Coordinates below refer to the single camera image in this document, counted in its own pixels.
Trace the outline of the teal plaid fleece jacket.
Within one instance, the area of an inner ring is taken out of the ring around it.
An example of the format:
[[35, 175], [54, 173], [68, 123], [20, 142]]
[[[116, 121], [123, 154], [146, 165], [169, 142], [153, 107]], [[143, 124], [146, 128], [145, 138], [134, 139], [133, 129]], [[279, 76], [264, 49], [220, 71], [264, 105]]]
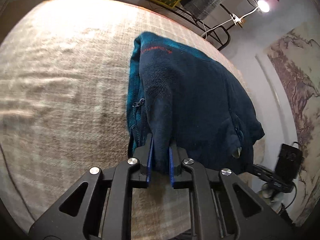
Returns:
[[250, 97], [226, 67], [151, 32], [134, 41], [126, 118], [132, 150], [152, 134], [152, 169], [162, 174], [172, 142], [206, 168], [248, 172], [264, 136]]

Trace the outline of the black metal clothes rack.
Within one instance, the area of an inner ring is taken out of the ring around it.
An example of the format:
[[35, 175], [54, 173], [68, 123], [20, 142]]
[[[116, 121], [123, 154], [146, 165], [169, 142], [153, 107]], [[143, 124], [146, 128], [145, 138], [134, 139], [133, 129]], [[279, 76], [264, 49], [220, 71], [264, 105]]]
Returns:
[[202, 37], [216, 45], [218, 50], [222, 50], [223, 48], [226, 48], [231, 41], [229, 30], [232, 27], [242, 27], [249, 15], [255, 12], [259, 14], [267, 13], [267, 8], [271, 1], [279, 0], [245, 0], [250, 6], [250, 9], [242, 16], [237, 16], [235, 9], [228, 9], [225, 6], [226, 0], [224, 0], [204, 20], [195, 18], [182, 7], [180, 2], [174, 8], [167, 8], [150, 0], [140, 1], [143, 6], [148, 5], [152, 11], [162, 14], [177, 23], [200, 32]]

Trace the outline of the black device on floor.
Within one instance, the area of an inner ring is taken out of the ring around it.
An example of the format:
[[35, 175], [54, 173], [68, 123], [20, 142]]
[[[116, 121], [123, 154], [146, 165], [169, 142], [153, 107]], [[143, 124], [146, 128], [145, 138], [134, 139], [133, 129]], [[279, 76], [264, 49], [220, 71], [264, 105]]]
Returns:
[[292, 145], [282, 144], [273, 171], [261, 165], [252, 165], [248, 172], [267, 183], [268, 187], [283, 193], [291, 193], [293, 180], [303, 163], [303, 152]]

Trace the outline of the beige checked bed cover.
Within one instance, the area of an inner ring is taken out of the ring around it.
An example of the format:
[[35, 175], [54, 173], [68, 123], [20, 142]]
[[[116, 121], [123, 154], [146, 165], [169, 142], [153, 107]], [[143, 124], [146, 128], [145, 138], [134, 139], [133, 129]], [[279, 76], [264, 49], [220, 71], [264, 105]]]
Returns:
[[49, 0], [1, 44], [1, 200], [27, 232], [92, 166], [126, 158], [126, 100], [142, 32], [194, 47], [239, 81], [216, 48], [157, 12], [113, 0]]

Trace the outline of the landscape painting wall scroll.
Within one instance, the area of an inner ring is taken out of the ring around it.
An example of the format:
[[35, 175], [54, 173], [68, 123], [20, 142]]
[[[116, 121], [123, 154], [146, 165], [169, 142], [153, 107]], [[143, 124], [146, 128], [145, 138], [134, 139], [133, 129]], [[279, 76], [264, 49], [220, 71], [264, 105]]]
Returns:
[[301, 226], [319, 200], [319, 27], [304, 22], [264, 50], [284, 87], [304, 161], [293, 221]]

